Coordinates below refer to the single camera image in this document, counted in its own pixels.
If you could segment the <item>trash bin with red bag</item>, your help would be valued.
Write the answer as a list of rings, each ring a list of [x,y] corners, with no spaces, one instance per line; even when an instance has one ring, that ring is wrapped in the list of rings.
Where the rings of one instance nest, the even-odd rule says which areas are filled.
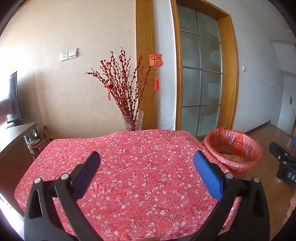
[[[236,176],[253,169],[263,157],[261,146],[253,138],[227,128],[209,132],[203,145]]]

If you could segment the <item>red box on floor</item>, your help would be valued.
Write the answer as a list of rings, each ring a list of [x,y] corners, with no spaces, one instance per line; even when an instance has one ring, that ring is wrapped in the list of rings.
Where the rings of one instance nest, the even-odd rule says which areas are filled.
[[[41,154],[41,152],[45,149],[46,144],[43,140],[37,140],[30,145],[35,158]]]

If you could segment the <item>dark TV cabinet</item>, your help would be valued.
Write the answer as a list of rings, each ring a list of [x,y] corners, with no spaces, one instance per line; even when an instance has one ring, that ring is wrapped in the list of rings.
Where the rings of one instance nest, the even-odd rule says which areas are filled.
[[[24,211],[15,198],[15,189],[34,161],[23,137],[36,126],[28,123],[1,129],[1,195],[20,215]]]

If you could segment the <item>red floral tablecloth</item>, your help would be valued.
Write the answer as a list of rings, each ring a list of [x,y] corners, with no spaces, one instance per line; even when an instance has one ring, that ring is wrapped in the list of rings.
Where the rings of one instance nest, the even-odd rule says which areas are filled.
[[[145,130],[53,140],[15,189],[20,207],[35,178],[70,173],[94,151],[101,164],[78,205],[104,240],[185,237],[201,228],[217,203],[193,164],[196,151],[217,164],[208,150],[186,131]]]

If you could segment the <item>black television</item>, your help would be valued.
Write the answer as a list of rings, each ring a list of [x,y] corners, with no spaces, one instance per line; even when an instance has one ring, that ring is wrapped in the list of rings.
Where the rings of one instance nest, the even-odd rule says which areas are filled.
[[[9,79],[1,80],[1,129],[22,124],[17,72],[14,72]]]

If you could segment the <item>glass vase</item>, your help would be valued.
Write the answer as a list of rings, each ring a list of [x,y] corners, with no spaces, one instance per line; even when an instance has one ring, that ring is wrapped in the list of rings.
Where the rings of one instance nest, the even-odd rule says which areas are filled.
[[[140,131],[142,129],[142,120],[144,113],[139,111],[136,116],[122,116],[125,122],[126,131]]]

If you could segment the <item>small red hanging charm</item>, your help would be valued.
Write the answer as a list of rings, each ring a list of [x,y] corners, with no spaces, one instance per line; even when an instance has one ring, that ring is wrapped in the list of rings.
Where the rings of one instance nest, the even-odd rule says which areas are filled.
[[[111,94],[112,94],[112,89],[113,89],[114,85],[111,81],[108,81],[105,87],[108,90],[107,99],[108,99],[108,101],[111,101]]]

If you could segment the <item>red berry branches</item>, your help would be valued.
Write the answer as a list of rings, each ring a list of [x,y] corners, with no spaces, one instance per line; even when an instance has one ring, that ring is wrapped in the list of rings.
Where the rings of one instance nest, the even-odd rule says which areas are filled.
[[[98,79],[104,87],[111,81],[114,85],[111,99],[114,99],[122,115],[136,116],[152,69],[148,67],[145,70],[142,62],[143,57],[140,56],[135,68],[132,69],[131,56],[127,57],[126,51],[121,48],[117,58],[111,51],[109,60],[100,61],[99,70],[92,68],[86,74]]]

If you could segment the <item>wooden frosted glass door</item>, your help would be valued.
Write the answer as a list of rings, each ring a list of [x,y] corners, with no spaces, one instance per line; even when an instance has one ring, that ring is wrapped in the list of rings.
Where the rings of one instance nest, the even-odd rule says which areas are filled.
[[[238,56],[231,16],[208,1],[171,1],[177,54],[176,130],[232,128]]]

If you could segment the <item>red Chinese knot ornament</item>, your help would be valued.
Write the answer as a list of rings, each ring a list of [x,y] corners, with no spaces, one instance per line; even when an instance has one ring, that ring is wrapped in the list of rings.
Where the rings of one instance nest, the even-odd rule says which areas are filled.
[[[155,68],[154,91],[159,91],[158,68],[164,64],[162,57],[159,53],[149,55],[149,66]]]

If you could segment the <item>white wall socket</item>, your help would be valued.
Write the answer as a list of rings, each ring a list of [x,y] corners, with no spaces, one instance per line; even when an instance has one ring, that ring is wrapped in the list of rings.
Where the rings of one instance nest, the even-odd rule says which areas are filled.
[[[68,51],[60,53],[60,61],[68,60]]]

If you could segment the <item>white wall switch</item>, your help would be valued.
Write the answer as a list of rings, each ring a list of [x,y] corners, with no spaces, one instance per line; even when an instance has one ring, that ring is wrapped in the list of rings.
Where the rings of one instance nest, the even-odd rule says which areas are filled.
[[[68,51],[68,59],[73,59],[78,57],[78,48]]]

